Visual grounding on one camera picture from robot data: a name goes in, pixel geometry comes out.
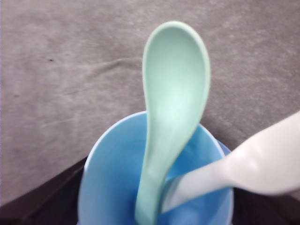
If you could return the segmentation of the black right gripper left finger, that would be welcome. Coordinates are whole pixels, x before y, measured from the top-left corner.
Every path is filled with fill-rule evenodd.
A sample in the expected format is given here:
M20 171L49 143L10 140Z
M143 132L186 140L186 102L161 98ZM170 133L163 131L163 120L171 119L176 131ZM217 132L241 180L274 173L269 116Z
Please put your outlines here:
M77 225L86 157L46 183L0 207L2 225Z

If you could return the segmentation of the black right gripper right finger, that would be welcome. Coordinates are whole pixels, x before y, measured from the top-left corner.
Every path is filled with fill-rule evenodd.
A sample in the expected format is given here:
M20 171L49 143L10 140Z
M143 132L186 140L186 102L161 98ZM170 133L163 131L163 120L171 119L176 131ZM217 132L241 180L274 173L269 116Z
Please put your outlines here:
M298 225L300 202L289 196L265 196L234 189L234 225Z

